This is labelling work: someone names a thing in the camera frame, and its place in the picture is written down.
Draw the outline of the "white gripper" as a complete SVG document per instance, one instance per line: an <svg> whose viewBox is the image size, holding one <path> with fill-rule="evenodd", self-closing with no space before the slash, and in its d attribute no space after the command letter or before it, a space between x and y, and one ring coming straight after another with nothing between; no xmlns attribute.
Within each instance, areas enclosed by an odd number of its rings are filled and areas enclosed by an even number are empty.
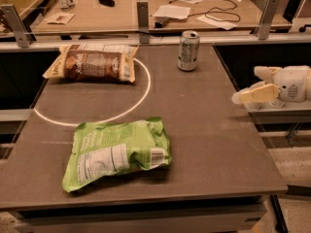
<svg viewBox="0 0 311 233"><path fill-rule="evenodd" d="M262 81L273 81L273 83L255 83L235 92L231 97L234 104L270 102L278 96L284 102L311 101L311 68L309 66L284 68L256 66L254 74Z"/></svg>

